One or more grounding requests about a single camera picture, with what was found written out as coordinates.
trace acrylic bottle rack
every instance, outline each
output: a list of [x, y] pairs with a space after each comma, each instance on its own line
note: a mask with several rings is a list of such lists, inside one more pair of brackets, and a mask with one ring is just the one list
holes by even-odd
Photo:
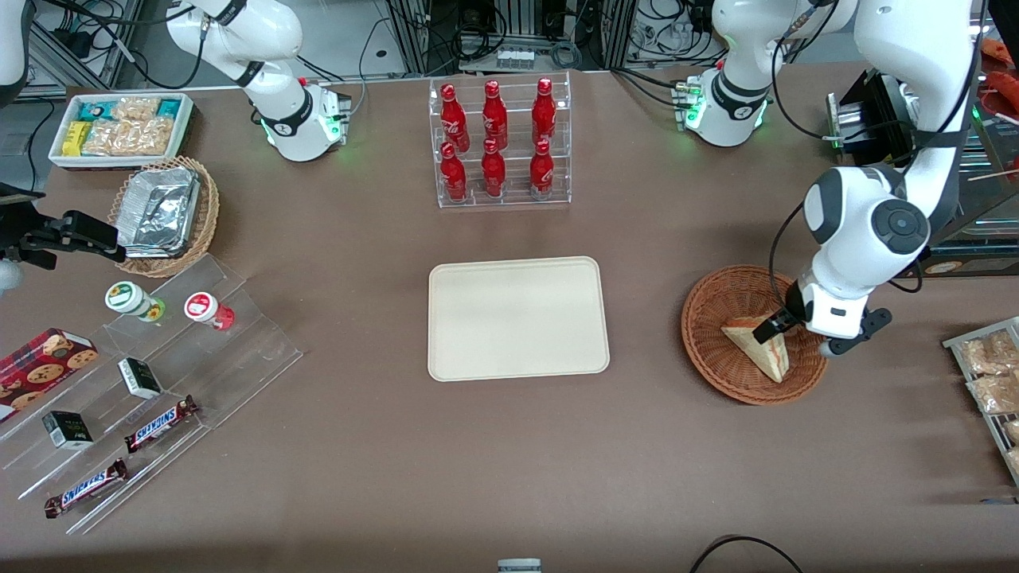
[[[555, 100], [555, 134], [549, 141], [549, 155], [555, 164], [552, 171], [552, 191], [548, 199], [537, 201], [531, 197], [531, 158], [534, 156], [534, 141], [531, 135], [531, 108], [537, 96], [538, 80], [552, 81], [552, 99]], [[490, 77], [463, 75], [443, 80], [433, 80], [429, 86], [428, 115], [431, 125], [432, 160], [435, 163], [435, 189], [439, 207], [511, 207], [561, 205], [570, 203], [573, 197], [572, 173], [572, 129], [569, 72], [521, 73], [499, 75], [499, 91], [505, 102], [508, 116], [509, 144], [502, 150], [506, 165], [506, 183], [502, 197], [491, 198], [485, 193], [481, 158], [484, 156], [485, 129], [481, 110], [485, 105], [485, 82]], [[439, 88], [452, 84], [457, 89], [457, 99], [467, 114], [467, 132], [471, 138], [471, 148], [460, 154], [467, 170], [467, 201], [453, 203], [445, 192], [439, 164], [442, 157], [439, 146], [445, 141], [442, 131], [442, 98]]]

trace snack package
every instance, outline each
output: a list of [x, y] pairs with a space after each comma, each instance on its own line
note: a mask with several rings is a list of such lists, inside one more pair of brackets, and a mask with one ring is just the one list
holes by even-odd
[[113, 108], [114, 119], [149, 120], [156, 116], [159, 100], [156, 98], [120, 98]]
[[99, 356], [88, 338], [50, 328], [0, 359], [0, 422]]
[[67, 134], [64, 136], [63, 144], [60, 146], [60, 155], [66, 157], [77, 157], [82, 155], [82, 146], [92, 131], [92, 123], [89, 121], [71, 121], [67, 124]]
[[972, 383], [973, 397], [984, 413], [1019, 412], [1019, 380], [1014, 374], [983, 376]]
[[1019, 367], [1019, 349], [1007, 330], [998, 330], [959, 345], [963, 361], [975, 376], [1008, 373]]
[[89, 137], [82, 144], [82, 155], [113, 155], [113, 140], [116, 139], [119, 122], [96, 119], [92, 122]]
[[1019, 446], [1019, 420], [1012, 420], [1005, 424], [1005, 435], [1009, 436], [1012, 444]]
[[170, 145], [173, 119], [159, 115], [145, 122], [139, 136], [135, 155], [162, 155]]
[[156, 113], [157, 115], [174, 119], [177, 116], [178, 109], [180, 109], [180, 100], [163, 100], [159, 103], [159, 111]]
[[1013, 448], [1005, 453], [1005, 461], [1009, 463], [1012, 471], [1019, 473], [1019, 448]]
[[96, 119], [113, 119], [113, 108], [117, 102], [93, 102], [82, 106], [77, 113], [78, 121], [95, 121]]

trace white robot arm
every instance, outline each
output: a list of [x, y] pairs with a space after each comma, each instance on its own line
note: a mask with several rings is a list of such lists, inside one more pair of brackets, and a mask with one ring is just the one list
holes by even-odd
[[[969, 11], [969, 0], [859, 3], [858, 49], [917, 95], [919, 151], [904, 173], [883, 164], [833, 167], [807, 192], [804, 217], [820, 251], [787, 293], [786, 307], [814, 332], [845, 341], [869, 337], [861, 324], [870, 293], [909, 266], [931, 231], [954, 214], [975, 57]], [[781, 323], [765, 322], [755, 335], [763, 342], [788, 329]]]
[[198, 10], [166, 22], [170, 37], [245, 90], [283, 157], [309, 161], [345, 141], [350, 100], [305, 85], [282, 61], [297, 57], [304, 40], [293, 10], [275, 0], [196, 0], [171, 4], [167, 15], [193, 5]]
[[764, 112], [772, 62], [775, 73], [782, 67], [777, 41], [810, 38], [825, 20], [821, 34], [838, 31], [855, 10], [856, 0], [715, 0], [711, 21], [729, 53], [720, 70], [687, 80], [686, 129], [719, 147], [747, 141]]

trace jar lid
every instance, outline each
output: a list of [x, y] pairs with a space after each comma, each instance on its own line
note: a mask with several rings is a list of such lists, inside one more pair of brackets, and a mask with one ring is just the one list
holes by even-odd
[[121, 280], [106, 292], [106, 306], [117, 312], [130, 311], [142, 304], [143, 298], [145, 294], [141, 287], [130, 280]]
[[209, 293], [195, 293], [184, 303], [184, 314], [198, 322], [205, 322], [216, 315], [219, 301]]

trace small black box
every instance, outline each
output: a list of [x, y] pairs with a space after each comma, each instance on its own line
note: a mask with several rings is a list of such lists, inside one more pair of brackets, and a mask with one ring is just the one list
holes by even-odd
[[43, 416], [43, 425], [57, 448], [85, 450], [92, 446], [92, 435], [89, 428], [85, 427], [85, 420], [74, 412], [48, 412]]
[[152, 400], [158, 397], [163, 388], [159, 386], [159, 380], [149, 365], [137, 358], [127, 357], [117, 363], [120, 368], [120, 377], [127, 384], [127, 392], [145, 399]]

